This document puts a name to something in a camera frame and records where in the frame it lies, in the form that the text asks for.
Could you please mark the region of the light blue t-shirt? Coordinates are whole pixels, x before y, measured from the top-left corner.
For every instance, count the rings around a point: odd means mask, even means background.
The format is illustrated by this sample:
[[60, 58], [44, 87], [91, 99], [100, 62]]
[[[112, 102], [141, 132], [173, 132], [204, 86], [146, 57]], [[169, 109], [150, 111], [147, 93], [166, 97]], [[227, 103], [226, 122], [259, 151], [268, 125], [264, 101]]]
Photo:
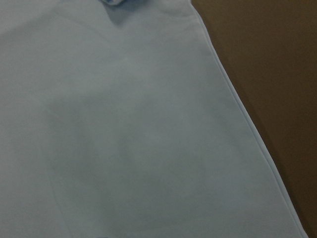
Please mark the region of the light blue t-shirt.
[[189, 0], [0, 3], [3, 238], [304, 238]]

